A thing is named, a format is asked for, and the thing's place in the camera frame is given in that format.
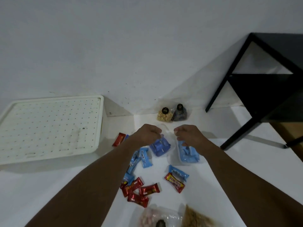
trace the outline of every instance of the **white plastic basket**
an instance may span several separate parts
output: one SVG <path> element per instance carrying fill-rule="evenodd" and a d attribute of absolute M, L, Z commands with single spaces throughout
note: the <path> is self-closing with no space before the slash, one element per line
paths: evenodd
<path fill-rule="evenodd" d="M 93 152 L 97 149 L 103 96 L 12 102 L 0 117 L 0 164 Z"/>

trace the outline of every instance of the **red and yellow wrapper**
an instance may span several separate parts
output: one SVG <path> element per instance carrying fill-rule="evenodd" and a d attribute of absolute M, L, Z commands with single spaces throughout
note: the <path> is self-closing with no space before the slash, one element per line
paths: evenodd
<path fill-rule="evenodd" d="M 181 191 L 184 189 L 185 184 L 183 184 L 182 182 L 180 182 L 179 180 L 177 180 L 172 173 L 168 173 L 165 177 L 165 180 L 167 180 L 168 182 L 172 183 L 174 185 L 174 187 L 177 189 L 178 193 L 181 193 Z"/>
<path fill-rule="evenodd" d="M 122 141 L 125 138 L 125 136 L 126 136 L 126 134 L 119 133 L 118 137 L 116 138 L 116 141 L 114 142 L 114 144 L 112 146 L 119 146 L 120 143 L 122 143 Z"/>
<path fill-rule="evenodd" d="M 142 197 L 138 194 L 134 194 L 133 192 L 129 193 L 128 198 L 127 198 L 128 202 L 134 202 L 138 205 L 143 206 L 144 208 L 147 207 L 148 202 L 149 202 L 149 198 L 148 197 Z"/>
<path fill-rule="evenodd" d="M 142 187 L 143 185 L 144 184 L 141 181 L 141 179 L 137 178 L 136 180 L 134 180 L 132 182 L 132 184 L 130 186 L 125 186 L 122 188 L 124 197 L 126 198 L 129 195 L 129 193 L 133 192 L 134 190 L 138 189 L 139 187 Z"/>
<path fill-rule="evenodd" d="M 159 190 L 159 187 L 158 187 L 158 184 L 153 184 L 153 185 L 150 185 L 150 186 L 144 186 L 144 187 L 140 187 L 139 188 L 139 194 L 141 196 L 147 196 L 147 195 L 150 195 L 152 193 L 160 193 L 160 190 Z"/>

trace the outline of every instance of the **container of pink snacks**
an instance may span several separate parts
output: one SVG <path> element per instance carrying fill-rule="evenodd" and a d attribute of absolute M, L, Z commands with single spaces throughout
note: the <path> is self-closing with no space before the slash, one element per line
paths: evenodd
<path fill-rule="evenodd" d="M 147 207 L 141 214 L 138 227 L 180 227 L 182 216 L 175 210 Z"/>

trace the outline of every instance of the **person's left hand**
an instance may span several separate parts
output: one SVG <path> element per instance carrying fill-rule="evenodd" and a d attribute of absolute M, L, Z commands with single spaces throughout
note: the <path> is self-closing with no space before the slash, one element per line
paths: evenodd
<path fill-rule="evenodd" d="M 148 146 L 154 143 L 157 139 L 161 138 L 160 133 L 162 130 L 157 126 L 144 124 L 139 130 L 132 134 L 129 138 L 134 142 L 138 142 L 140 147 Z"/>

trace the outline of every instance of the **brown snack bag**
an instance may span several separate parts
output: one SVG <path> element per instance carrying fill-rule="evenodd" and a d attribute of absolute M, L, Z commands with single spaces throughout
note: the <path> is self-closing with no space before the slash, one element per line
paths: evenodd
<path fill-rule="evenodd" d="M 214 227 L 214 221 L 186 205 L 182 227 Z"/>

